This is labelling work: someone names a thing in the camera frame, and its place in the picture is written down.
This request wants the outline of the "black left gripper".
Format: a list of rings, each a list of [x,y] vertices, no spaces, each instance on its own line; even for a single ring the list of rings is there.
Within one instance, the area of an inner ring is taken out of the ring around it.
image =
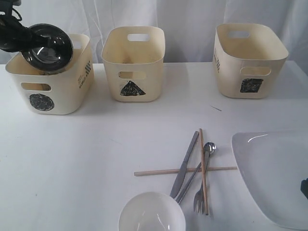
[[[42,25],[23,26],[22,16],[14,9],[20,6],[21,0],[0,1],[0,49],[5,52],[18,52],[28,47],[46,47],[49,38],[42,36],[39,31]]]

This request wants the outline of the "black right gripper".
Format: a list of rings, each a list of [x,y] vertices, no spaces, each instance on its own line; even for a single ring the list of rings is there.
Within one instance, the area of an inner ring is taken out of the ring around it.
[[[301,181],[301,187],[300,190],[303,194],[308,193],[308,179],[302,180]]]

